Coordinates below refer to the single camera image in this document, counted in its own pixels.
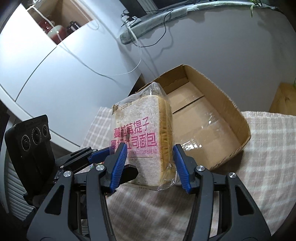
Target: camera lens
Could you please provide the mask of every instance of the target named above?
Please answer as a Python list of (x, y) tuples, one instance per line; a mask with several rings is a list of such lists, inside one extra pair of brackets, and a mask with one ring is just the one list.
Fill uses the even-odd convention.
[(39, 142), (41, 141), (41, 133), (39, 128), (34, 128), (32, 131), (32, 138), (35, 144), (39, 144)]
[(46, 126), (46, 125), (44, 125), (44, 126), (42, 127), (42, 132), (43, 132), (43, 135), (46, 137), (47, 134), (48, 134), (48, 129), (47, 129), (47, 126)]
[(24, 135), (22, 137), (22, 147), (25, 151), (28, 151), (30, 149), (30, 139), (27, 135)]

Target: black camera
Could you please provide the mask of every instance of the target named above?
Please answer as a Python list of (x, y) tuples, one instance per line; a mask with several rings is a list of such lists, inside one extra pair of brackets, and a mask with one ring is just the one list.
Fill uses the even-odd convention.
[(50, 139), (46, 115), (20, 122), (5, 133), (10, 159), (29, 197), (40, 193), (53, 171)]

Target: cabinet door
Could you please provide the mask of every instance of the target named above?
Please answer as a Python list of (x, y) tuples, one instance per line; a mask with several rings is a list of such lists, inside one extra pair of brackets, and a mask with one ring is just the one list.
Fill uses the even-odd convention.
[(20, 4), (0, 34), (0, 85), (12, 99), (55, 47)]
[(140, 76), (136, 70), (104, 77), (67, 52), (70, 49), (103, 74), (126, 73), (135, 67), (103, 25), (94, 30), (89, 24), (64, 39), (46, 57), (17, 99), (30, 115), (47, 114), (50, 129), (77, 145), (82, 144), (98, 109), (111, 108), (126, 98)]

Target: cardboard box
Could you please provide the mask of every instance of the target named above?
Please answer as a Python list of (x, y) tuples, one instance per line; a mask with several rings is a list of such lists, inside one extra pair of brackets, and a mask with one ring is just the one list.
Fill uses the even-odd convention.
[(292, 84), (280, 83), (269, 112), (296, 115), (296, 89)]
[(171, 102), (174, 141), (199, 165), (214, 169), (239, 153), (250, 140), (246, 119), (229, 97), (188, 65), (154, 80)]

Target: transparent plastic bag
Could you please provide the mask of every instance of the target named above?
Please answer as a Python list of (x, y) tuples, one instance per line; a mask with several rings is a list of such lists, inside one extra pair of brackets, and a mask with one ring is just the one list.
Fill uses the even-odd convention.
[(121, 142), (126, 143), (126, 164), (139, 171), (137, 178), (125, 185), (159, 191), (176, 183), (172, 124), (170, 102), (156, 82), (113, 106), (110, 153)]

